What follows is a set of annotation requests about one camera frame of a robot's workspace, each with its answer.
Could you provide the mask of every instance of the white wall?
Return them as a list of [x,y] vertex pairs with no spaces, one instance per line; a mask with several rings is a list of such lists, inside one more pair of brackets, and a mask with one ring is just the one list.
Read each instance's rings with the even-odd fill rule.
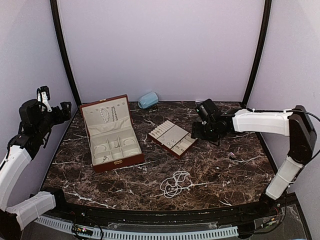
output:
[[[36,98],[37,88],[50,88],[50,104],[71,101],[51,15],[50,1],[0,1],[0,156],[18,133],[19,107]],[[41,149],[18,180],[10,205],[37,193],[68,123],[53,127],[46,149]]]
[[60,0],[83,102],[242,101],[264,0]]
[[[287,109],[304,105],[320,116],[320,1],[274,0],[263,56],[249,107]],[[320,134],[320,124],[313,121]],[[264,134],[278,165],[289,140]],[[320,157],[310,162],[291,190],[301,203],[313,239],[320,239]]]

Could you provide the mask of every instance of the jewelry box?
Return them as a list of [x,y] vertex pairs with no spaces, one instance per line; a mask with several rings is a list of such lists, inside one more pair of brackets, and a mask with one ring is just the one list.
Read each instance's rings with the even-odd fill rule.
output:
[[169,120],[149,132],[148,137],[178,159],[197,141],[197,138],[191,138],[191,133]]
[[96,173],[145,161],[133,129],[127,95],[80,106]]

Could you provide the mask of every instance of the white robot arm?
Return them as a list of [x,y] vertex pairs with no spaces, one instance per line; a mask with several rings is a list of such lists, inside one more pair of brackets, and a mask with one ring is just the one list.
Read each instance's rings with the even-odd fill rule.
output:
[[21,231],[30,222],[54,209],[61,197],[64,198],[61,196],[62,190],[51,188],[8,207],[9,197],[18,178],[41,145],[46,147],[52,127],[71,118],[70,102],[62,102],[60,109],[58,106],[50,107],[48,100],[49,88],[42,86],[37,90],[37,99],[29,100],[20,107],[18,134],[8,143],[7,155],[0,163],[0,236],[5,239],[20,239]]
[[287,110],[232,109],[221,113],[211,99],[196,108],[202,122],[192,125],[192,137],[219,141],[227,133],[261,132],[287,136],[290,150],[275,177],[260,197],[261,213],[267,212],[274,200],[280,198],[303,167],[314,157],[317,140],[306,109],[297,105]]

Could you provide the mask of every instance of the brown marble surface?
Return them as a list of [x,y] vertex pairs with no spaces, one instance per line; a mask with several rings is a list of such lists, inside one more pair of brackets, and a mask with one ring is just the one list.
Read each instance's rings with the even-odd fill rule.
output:
[[[237,103],[216,103],[222,110]],[[62,188],[70,203],[122,210],[198,210],[255,202],[274,176],[255,133],[228,134],[220,146],[204,140],[177,159],[147,138],[165,120],[191,131],[194,102],[161,102],[141,110],[130,103],[145,163],[95,173],[84,120],[78,111],[49,169],[44,187]],[[235,159],[228,157],[234,153]],[[164,197],[161,183],[176,171],[189,173],[181,193]]]

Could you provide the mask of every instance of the tangled white rope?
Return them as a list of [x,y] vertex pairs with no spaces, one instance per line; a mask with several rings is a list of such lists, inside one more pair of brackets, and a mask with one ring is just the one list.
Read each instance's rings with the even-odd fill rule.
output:
[[167,199],[172,199],[174,196],[180,194],[183,189],[188,189],[188,187],[182,187],[180,185],[180,183],[183,183],[188,176],[190,176],[190,173],[187,171],[176,171],[172,177],[163,180],[160,185],[160,190],[163,191],[163,195]]

